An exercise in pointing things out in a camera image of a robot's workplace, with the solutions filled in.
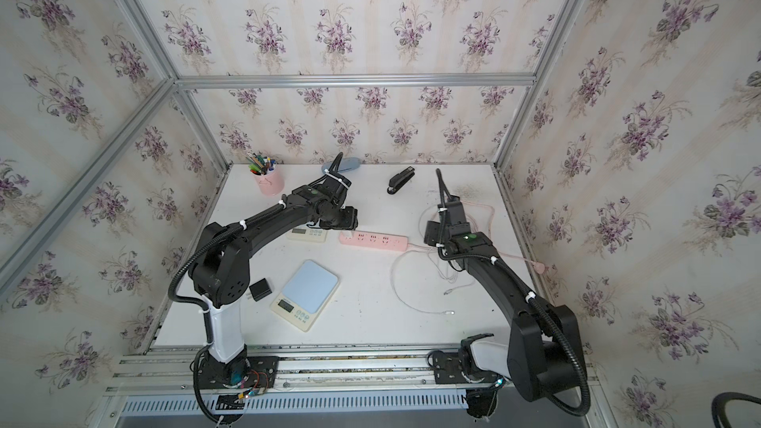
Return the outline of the pink power strip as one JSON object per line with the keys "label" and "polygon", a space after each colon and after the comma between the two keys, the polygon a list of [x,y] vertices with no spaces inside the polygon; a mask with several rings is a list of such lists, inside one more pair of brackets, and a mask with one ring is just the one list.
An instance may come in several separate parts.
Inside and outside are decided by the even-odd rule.
{"label": "pink power strip", "polygon": [[403,253],[408,249],[408,237],[367,231],[341,232],[339,242],[346,246]]}

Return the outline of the blue cream kitchen scale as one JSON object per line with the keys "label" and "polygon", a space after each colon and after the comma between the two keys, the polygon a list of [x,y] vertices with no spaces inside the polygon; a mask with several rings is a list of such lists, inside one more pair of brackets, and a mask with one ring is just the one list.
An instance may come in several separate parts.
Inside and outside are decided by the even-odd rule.
{"label": "blue cream kitchen scale", "polygon": [[285,284],[270,309],[285,322],[306,333],[338,289],[339,283],[335,273],[315,261],[307,260]]}

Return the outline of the black power adapter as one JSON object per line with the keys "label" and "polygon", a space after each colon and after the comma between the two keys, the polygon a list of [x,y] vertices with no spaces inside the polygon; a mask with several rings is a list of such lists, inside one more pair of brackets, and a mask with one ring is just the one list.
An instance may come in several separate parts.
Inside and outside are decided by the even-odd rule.
{"label": "black power adapter", "polygon": [[273,293],[270,283],[264,277],[249,286],[249,293],[253,301],[261,301]]}

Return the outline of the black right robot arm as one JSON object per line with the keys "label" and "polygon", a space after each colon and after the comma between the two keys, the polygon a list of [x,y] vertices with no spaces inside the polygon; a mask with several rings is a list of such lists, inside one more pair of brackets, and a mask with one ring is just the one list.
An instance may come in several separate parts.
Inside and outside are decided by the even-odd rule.
{"label": "black right robot arm", "polygon": [[592,406],[587,366],[577,316],[538,295],[505,262],[482,232],[472,230],[464,205],[436,170],[438,219],[426,226],[424,242],[440,260],[468,273],[487,291],[509,323],[509,342],[491,333],[461,341],[458,364],[467,380],[497,374],[509,380],[526,401],[548,399],[565,413],[584,417]]}

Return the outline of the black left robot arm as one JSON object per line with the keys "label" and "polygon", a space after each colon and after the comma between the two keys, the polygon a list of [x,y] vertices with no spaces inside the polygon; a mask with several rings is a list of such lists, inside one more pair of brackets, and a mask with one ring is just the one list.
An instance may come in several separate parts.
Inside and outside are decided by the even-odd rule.
{"label": "black left robot arm", "polygon": [[357,228],[358,210],[345,204],[352,182],[339,172],[342,160],[338,154],[320,178],[295,188],[252,217],[226,226],[207,225],[194,253],[172,276],[168,298],[200,308],[205,350],[223,368],[247,355],[239,300],[251,283],[251,259],[301,225],[325,231]]}

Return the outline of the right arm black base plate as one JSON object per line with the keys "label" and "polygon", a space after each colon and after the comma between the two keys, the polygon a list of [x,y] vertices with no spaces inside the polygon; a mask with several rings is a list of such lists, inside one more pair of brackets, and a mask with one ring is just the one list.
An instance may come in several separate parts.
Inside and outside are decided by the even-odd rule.
{"label": "right arm black base plate", "polygon": [[477,368],[468,356],[462,356],[459,351],[431,351],[426,356],[426,363],[438,386],[494,384],[501,378],[497,373]]}

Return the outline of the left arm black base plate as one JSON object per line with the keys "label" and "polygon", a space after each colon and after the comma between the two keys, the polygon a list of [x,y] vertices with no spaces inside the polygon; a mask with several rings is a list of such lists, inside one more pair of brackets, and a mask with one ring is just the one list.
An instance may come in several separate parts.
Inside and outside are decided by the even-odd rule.
{"label": "left arm black base plate", "polygon": [[194,385],[200,390],[263,390],[273,388],[281,359],[275,356],[238,357],[228,364],[203,356]]}

